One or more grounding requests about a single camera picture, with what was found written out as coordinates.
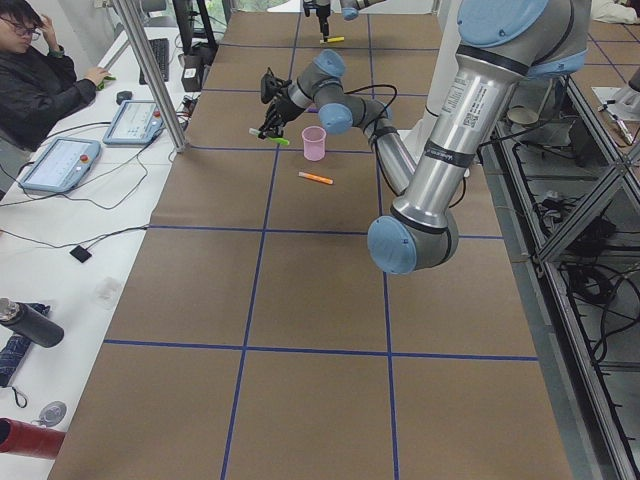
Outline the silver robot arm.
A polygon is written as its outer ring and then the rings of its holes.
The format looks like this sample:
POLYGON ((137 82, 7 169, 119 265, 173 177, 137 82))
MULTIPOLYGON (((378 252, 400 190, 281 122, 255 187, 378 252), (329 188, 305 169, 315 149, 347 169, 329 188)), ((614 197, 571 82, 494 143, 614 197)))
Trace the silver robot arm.
POLYGON ((445 31, 454 42, 457 71, 419 157, 405 146, 386 104, 345 92, 344 61, 330 49, 295 79, 265 73, 261 100, 267 111, 257 135, 281 137, 309 107, 329 134, 360 129, 395 193, 389 214, 368 230, 372 260, 391 274, 440 265, 458 245, 451 200, 514 86, 579 70, 590 11, 587 1, 462 2, 445 31))
MULTIPOLYGON (((344 20, 351 21, 359 16, 359 12, 370 6, 382 3, 383 0, 340 0, 341 15, 344 20)), ((332 14, 332 7, 330 0, 310 0, 303 1, 303 13, 306 17, 309 17, 312 12, 315 13, 319 29, 322 36, 322 41, 327 42, 330 37, 329 18, 332 14)))

